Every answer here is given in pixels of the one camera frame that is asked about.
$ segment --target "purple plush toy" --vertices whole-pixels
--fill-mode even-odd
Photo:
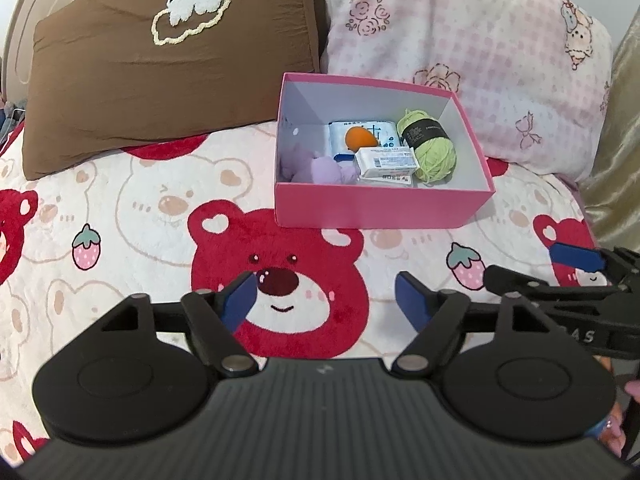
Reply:
[[[318,156],[299,144],[280,155],[280,172],[290,182],[355,184],[360,171],[354,162],[344,166],[330,156]]]

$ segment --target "gold satin fabric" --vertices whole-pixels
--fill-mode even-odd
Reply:
[[[640,251],[640,9],[618,47],[611,79],[593,171],[580,194],[603,247]]]

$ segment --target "bear nose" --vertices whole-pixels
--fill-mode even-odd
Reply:
[[[257,273],[258,289],[268,296],[288,296],[298,288],[298,275],[289,269],[267,267]]]
[[[372,243],[379,249],[393,249],[402,243],[402,233],[398,229],[373,231],[370,234]]]
[[[58,214],[58,206],[54,204],[44,205],[38,215],[40,216],[40,221],[43,224],[47,224],[51,222]]]
[[[187,211],[188,207],[189,207],[189,204],[187,204],[183,199],[181,199],[178,196],[172,196],[172,195],[163,196],[160,199],[160,202],[158,202],[158,209],[160,210],[160,212],[169,216],[180,215],[185,211]]]

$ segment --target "metal screw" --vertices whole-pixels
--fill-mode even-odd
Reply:
[[[245,372],[254,365],[254,360],[246,355],[228,355],[222,359],[222,367],[229,372]]]
[[[420,372],[429,366],[429,360],[421,355],[407,354],[398,358],[398,366],[405,372]]]

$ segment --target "white package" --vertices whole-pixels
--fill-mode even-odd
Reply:
[[[353,152],[347,148],[344,137],[353,126],[362,126],[369,130],[379,145],[383,148],[394,148],[400,146],[398,132],[396,132],[396,124],[391,121],[334,121],[329,124],[329,140],[331,143],[332,155]]]
[[[383,175],[375,176],[371,178],[362,178],[358,180],[358,184],[361,186],[396,186],[396,187],[411,187],[414,185],[414,180],[411,175]]]
[[[360,148],[356,153],[360,176],[373,178],[385,175],[411,176],[418,169],[414,150],[398,148]]]

